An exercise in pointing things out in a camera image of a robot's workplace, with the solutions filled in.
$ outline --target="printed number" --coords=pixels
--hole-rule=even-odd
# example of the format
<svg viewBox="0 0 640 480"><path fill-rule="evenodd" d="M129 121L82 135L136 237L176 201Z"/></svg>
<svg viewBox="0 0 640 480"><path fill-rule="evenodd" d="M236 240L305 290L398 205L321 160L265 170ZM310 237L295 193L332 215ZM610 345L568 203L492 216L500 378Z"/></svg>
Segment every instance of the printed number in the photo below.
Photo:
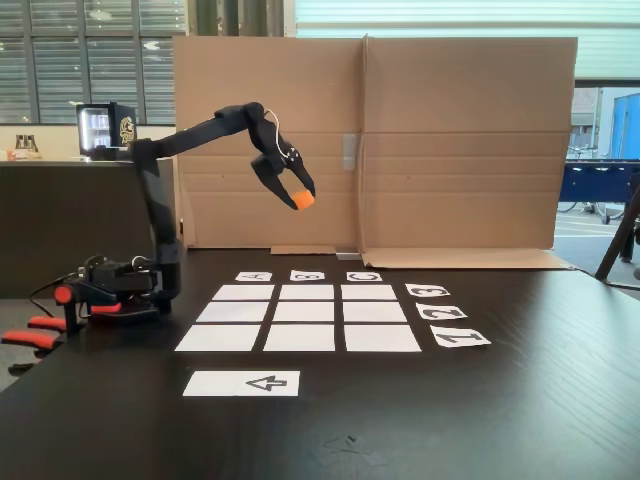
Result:
<svg viewBox="0 0 640 480"><path fill-rule="evenodd" d="M491 343L484 338L480 332L468 328L442 328L432 326L431 331L438 345L443 347L472 347Z"/></svg>
<svg viewBox="0 0 640 480"><path fill-rule="evenodd" d="M324 273L322 272L298 272L297 270L291 271L292 282L305 282L308 280L323 280Z"/></svg>
<svg viewBox="0 0 640 480"><path fill-rule="evenodd" d="M445 288L437 285L414 285L413 283L405 285L409 293L414 297L443 297L449 295Z"/></svg>
<svg viewBox="0 0 640 480"><path fill-rule="evenodd" d="M268 282L271 280L269 272L240 272L236 277L238 282Z"/></svg>
<svg viewBox="0 0 640 480"><path fill-rule="evenodd" d="M416 303L416 307L418 307L420 316L425 320L455 320L456 318L466 317L458 307L441 307L436 305L422 305L420 303Z"/></svg>
<svg viewBox="0 0 640 480"><path fill-rule="evenodd" d="M348 272L347 280L352 282L381 282L382 277L374 272Z"/></svg>

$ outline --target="blue container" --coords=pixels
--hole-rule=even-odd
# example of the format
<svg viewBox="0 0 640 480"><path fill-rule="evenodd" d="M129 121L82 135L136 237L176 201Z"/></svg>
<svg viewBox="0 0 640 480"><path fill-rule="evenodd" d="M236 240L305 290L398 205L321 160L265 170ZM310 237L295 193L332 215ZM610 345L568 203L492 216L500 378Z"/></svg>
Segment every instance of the blue container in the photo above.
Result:
<svg viewBox="0 0 640 480"><path fill-rule="evenodd" d="M615 100L609 158L640 158L640 93Z"/></svg>

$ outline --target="table surface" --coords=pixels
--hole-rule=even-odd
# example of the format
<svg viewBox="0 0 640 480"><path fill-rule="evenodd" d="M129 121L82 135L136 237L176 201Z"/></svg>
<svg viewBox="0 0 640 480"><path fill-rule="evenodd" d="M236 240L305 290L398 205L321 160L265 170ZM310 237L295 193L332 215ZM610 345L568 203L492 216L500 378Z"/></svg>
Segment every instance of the table surface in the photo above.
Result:
<svg viewBox="0 0 640 480"><path fill-rule="evenodd" d="M171 318L89 327L0 395L2 478L640 476L640 303L584 273L382 271L421 353L346 352L341 334L336 352L184 353L176 345L240 271L281 285L292 269L317 270L339 285L363 270L267 251L197 251L185 267ZM469 318L458 322L493 343L439 347L405 282L447 288L430 300L460 307ZM194 370L270 368L300 370L299 396L182 396ZM325 448L348 436L366 451Z"/></svg>

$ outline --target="cardboard backdrop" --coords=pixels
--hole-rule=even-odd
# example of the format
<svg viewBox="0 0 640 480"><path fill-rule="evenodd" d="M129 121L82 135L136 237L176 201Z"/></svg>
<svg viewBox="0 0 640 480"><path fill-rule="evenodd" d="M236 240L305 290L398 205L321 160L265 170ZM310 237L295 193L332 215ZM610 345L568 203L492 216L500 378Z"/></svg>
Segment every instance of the cardboard backdrop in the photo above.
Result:
<svg viewBox="0 0 640 480"><path fill-rule="evenodd" d="M575 39L174 42L177 128L260 102L317 190L311 208L288 209L255 177L246 133L180 155L188 246L358 246L390 267L561 266L539 249L553 242Z"/></svg>

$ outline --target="arrow symbol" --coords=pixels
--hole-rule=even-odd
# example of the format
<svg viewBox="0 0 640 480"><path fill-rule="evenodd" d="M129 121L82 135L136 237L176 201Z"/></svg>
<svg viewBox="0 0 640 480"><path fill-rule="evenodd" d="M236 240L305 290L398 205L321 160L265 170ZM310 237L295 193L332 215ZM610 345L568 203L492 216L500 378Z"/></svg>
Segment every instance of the arrow symbol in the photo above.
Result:
<svg viewBox="0 0 640 480"><path fill-rule="evenodd" d="M269 377L260 378L258 380L250 380L247 382L247 385L252 387L259 388L260 390L266 390L270 392L273 387L286 387L286 380L276 380L275 375L271 375Z"/></svg>

